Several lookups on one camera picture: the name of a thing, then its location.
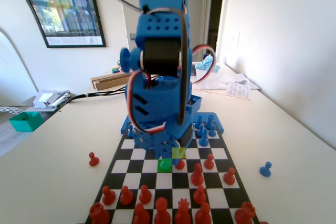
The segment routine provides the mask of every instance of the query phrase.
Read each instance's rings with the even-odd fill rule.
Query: chess piece
[[[89,153],[89,157],[90,157],[90,161],[89,161],[89,165],[90,166],[96,166],[99,163],[99,158],[95,157],[93,152]]]
[[[92,224],[108,224],[110,220],[109,212],[104,210],[104,206],[99,202],[90,208],[89,217]]]
[[[133,200],[133,192],[131,190],[128,189],[127,186],[123,186],[121,188],[121,196],[120,196],[120,202],[127,206],[129,205],[132,200]]]
[[[141,186],[141,193],[139,196],[140,202],[143,203],[144,205],[149,203],[152,199],[152,193],[151,191],[148,190],[147,185]]]
[[[201,205],[203,202],[205,202],[206,195],[204,192],[204,187],[202,185],[198,186],[198,189],[194,191],[193,198],[197,204]]]
[[[133,219],[133,224],[149,224],[149,213],[143,208],[141,203],[136,204],[134,212],[135,216]]]
[[[235,170],[231,167],[229,168],[228,173],[224,174],[223,179],[224,182],[227,183],[228,185],[233,185],[236,181],[235,177],[233,175],[235,175]]]
[[[190,224],[191,217],[189,214],[189,202],[187,201],[187,199],[181,198],[178,203],[179,209],[174,216],[175,224]]]
[[[215,163],[214,163],[213,159],[214,159],[214,155],[209,153],[207,159],[204,161],[204,167],[206,169],[211,170],[211,169],[214,168]]]
[[[155,202],[158,213],[155,215],[155,224],[170,224],[170,214],[167,212],[168,202],[164,197],[160,197]]]
[[[109,206],[110,204],[113,204],[114,200],[116,199],[116,193],[112,190],[110,190],[109,186],[103,187],[103,203],[106,206]]]
[[[203,184],[204,178],[202,175],[202,167],[199,163],[196,163],[194,166],[194,172],[191,175],[191,182],[195,186],[200,186]]]
[[[196,224],[211,224],[210,206],[207,202],[201,205],[201,209],[195,214]]]
[[[244,202],[242,208],[235,212],[237,224],[253,224],[252,218],[256,215],[256,209],[250,202]]]

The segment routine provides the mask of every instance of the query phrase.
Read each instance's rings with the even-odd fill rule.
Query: white wall
[[[83,91],[112,69],[127,47],[122,6],[97,0],[107,48],[47,48],[25,0],[0,0],[0,29],[14,43],[38,90]]]
[[[240,38],[236,49],[222,41],[227,64],[336,147],[336,0],[228,0],[224,37],[231,30]]]

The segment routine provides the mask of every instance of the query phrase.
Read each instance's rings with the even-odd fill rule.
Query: white table
[[[335,223],[333,149],[257,90],[250,101],[193,94],[202,97],[200,112],[216,112],[223,124],[225,143],[260,221]],[[84,223],[126,115],[123,94],[78,99],[0,157],[0,223]],[[100,158],[94,168],[88,164],[91,151]],[[266,161],[273,164],[269,178],[259,173]]]

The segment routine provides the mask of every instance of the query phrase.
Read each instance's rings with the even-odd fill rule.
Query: white paper
[[[231,82],[229,83],[225,94],[231,97],[250,99],[250,87],[248,85]]]

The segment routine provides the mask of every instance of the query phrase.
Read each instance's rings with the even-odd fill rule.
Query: white square
[[[133,209],[117,209],[114,211],[112,224],[130,224],[133,218]]]
[[[227,159],[224,148],[211,148],[214,159]]]
[[[128,189],[139,189],[141,173],[126,173],[123,186],[128,186]]]
[[[129,160],[117,160],[114,164],[111,173],[127,173],[129,164],[130,164]]]
[[[224,182],[224,174],[225,173],[218,173],[219,177],[221,178],[221,181],[222,182],[222,185],[223,185],[223,188],[239,188],[239,185],[238,185],[238,182],[237,180],[235,181],[235,183],[233,185],[228,185],[227,183]]]
[[[200,159],[199,152],[197,148],[187,148],[185,150],[185,157],[187,159]]]
[[[156,173],[158,171],[158,160],[144,160],[142,166],[142,173]]]
[[[204,172],[204,173],[216,173],[216,172],[218,172],[217,166],[216,166],[216,163],[215,163],[214,160],[212,160],[214,162],[214,168],[212,168],[211,170],[208,170],[207,168],[205,168],[204,161],[206,161],[206,159],[201,159],[202,172]]]
[[[124,142],[121,146],[122,149],[133,149],[134,148],[134,139],[124,139]]]
[[[182,199],[187,199],[189,208],[191,208],[189,189],[173,189],[173,209],[178,209],[178,203]]]
[[[207,189],[210,208],[229,208],[223,189]]]
[[[154,208],[154,197],[155,197],[155,189],[148,189],[148,191],[150,191],[152,193],[152,198],[151,198],[151,201],[149,201],[147,204],[143,205],[144,209],[153,209]],[[140,193],[141,193],[141,190],[139,189],[138,190],[138,195],[136,197],[136,203],[139,203],[140,202]]]
[[[200,210],[200,209],[196,209],[196,208],[191,209],[191,213],[193,215],[193,223],[196,223],[196,221],[195,221],[195,215],[196,215],[196,213],[197,213],[198,210]],[[209,214],[210,214],[210,217],[211,217],[211,224],[212,224],[213,221],[212,221],[211,211],[209,212]]]
[[[172,209],[167,209],[167,212],[170,215],[170,224],[172,224],[173,223],[173,218],[174,218],[174,216],[173,216],[173,210]],[[155,224],[155,215],[156,214],[157,214],[157,209],[154,209],[153,210],[153,222],[152,222],[152,224]]]
[[[184,161],[184,167],[182,170],[176,169],[175,165],[173,165],[173,173],[187,173],[187,161],[186,159],[183,159]]]
[[[156,189],[173,189],[173,174],[172,173],[157,173]]]
[[[118,203],[118,201],[119,201],[119,196],[120,196],[120,192],[121,192],[121,190],[119,190],[119,189],[115,189],[115,190],[113,190],[114,192],[115,192],[115,200],[114,200],[114,202],[112,203],[112,204],[110,204],[110,205],[105,205],[104,203],[103,203],[103,197],[104,197],[104,194],[101,196],[101,199],[100,199],[100,203],[102,203],[102,205],[104,206],[104,209],[105,210],[108,210],[108,209],[115,209],[115,207],[117,206],[117,203]]]
[[[132,152],[131,160],[144,160],[146,155],[146,150],[144,149],[134,149]]]
[[[198,188],[198,186],[195,186],[195,185],[191,182],[191,175],[192,175],[192,173],[188,173],[189,188]]]

